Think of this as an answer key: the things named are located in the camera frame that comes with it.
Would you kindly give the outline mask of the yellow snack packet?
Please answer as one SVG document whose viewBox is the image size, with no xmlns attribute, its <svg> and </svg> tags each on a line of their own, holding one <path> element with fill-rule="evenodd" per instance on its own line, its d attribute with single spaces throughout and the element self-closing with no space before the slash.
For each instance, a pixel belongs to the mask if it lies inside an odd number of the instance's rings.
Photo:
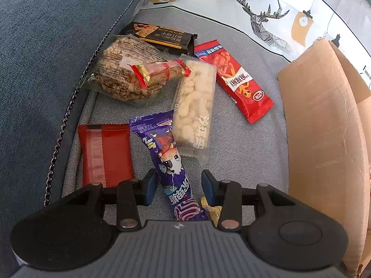
<svg viewBox="0 0 371 278">
<path fill-rule="evenodd" d="M 213 225 L 217 227 L 219 219 L 220 219 L 221 211 L 222 211 L 222 206 L 210 206 L 206 197 L 202 196 L 201 207 L 206 212 L 210 221 L 213 222 Z"/>
</svg>

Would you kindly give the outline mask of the plain red snack packet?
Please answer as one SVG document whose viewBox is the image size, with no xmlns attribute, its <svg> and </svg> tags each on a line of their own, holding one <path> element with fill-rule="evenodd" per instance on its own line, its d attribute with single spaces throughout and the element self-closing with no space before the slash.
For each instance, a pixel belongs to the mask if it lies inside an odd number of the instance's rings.
<svg viewBox="0 0 371 278">
<path fill-rule="evenodd" d="M 101 183 L 105 188 L 114 188 L 134 178 L 128 124 L 79 125 L 78 135 L 84 186 Z"/>
</svg>

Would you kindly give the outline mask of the purple cartoon snack packet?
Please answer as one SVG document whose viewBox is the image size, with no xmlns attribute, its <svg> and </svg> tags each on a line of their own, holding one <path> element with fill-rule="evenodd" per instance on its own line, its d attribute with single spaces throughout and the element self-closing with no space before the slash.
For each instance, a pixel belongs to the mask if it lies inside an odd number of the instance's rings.
<svg viewBox="0 0 371 278">
<path fill-rule="evenodd" d="M 193 196 L 176 146 L 172 132 L 173 110 L 132 118 L 129 125 L 130 131 L 142 140 L 150 152 L 175 220 L 207 220 L 208 216 Z"/>
</svg>

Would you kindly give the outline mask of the red shrimp snack packet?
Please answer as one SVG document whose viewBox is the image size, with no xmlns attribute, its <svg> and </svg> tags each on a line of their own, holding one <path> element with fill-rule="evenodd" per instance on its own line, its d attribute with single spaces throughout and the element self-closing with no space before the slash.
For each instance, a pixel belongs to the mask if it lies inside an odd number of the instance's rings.
<svg viewBox="0 0 371 278">
<path fill-rule="evenodd" d="M 250 124 L 263 118 L 274 106 L 271 98 L 219 41 L 195 46 L 194 55 L 217 68 L 217 82 Z"/>
</svg>

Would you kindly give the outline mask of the clear white puff snack bag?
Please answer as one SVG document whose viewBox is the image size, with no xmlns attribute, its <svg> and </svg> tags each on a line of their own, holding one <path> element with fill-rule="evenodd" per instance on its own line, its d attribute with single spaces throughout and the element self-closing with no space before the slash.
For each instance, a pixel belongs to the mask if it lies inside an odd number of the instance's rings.
<svg viewBox="0 0 371 278">
<path fill-rule="evenodd" d="M 179 79 L 173 101 L 172 132 L 182 156 L 208 161 L 217 69 L 202 60 L 180 57 L 191 73 Z"/>
</svg>

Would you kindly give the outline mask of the round rice cake bag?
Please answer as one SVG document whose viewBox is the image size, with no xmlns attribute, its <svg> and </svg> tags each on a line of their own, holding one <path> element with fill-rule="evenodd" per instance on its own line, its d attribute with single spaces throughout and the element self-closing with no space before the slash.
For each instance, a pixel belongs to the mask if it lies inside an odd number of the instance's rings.
<svg viewBox="0 0 371 278">
<path fill-rule="evenodd" d="M 152 100 L 165 87 L 165 82 L 140 86 L 132 65 L 167 60 L 166 54 L 133 35 L 115 36 L 98 56 L 82 82 L 82 88 L 93 90 L 120 101 L 143 103 Z"/>
</svg>

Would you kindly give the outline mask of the small red gold candy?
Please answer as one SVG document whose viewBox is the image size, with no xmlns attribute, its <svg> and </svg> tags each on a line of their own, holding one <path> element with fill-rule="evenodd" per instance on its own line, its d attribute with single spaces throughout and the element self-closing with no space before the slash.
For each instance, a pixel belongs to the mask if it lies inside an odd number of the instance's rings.
<svg viewBox="0 0 371 278">
<path fill-rule="evenodd" d="M 182 61 L 169 59 L 165 62 L 152 62 L 130 65 L 141 88 L 167 82 L 168 80 L 189 77 L 191 69 Z"/>
</svg>

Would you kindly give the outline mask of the black cracker package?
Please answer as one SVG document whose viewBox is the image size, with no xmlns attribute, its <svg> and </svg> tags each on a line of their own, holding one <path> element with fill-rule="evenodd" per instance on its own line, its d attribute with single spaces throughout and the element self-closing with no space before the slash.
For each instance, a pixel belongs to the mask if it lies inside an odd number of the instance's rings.
<svg viewBox="0 0 371 278">
<path fill-rule="evenodd" d="M 185 54 L 191 57 L 194 56 L 195 40 L 198 37 L 197 34 L 135 21 L 130 22 L 119 34 L 133 35 L 160 51 L 173 55 Z"/>
</svg>

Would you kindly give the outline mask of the brown cardboard box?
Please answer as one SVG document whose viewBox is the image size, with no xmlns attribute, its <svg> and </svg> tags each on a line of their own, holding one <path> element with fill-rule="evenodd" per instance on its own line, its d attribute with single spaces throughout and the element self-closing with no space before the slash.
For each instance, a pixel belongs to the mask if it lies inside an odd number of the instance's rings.
<svg viewBox="0 0 371 278">
<path fill-rule="evenodd" d="M 343 225 L 343 263 L 358 273 L 370 225 L 370 89 L 344 54 L 316 40 L 278 73 L 289 194 Z"/>
</svg>

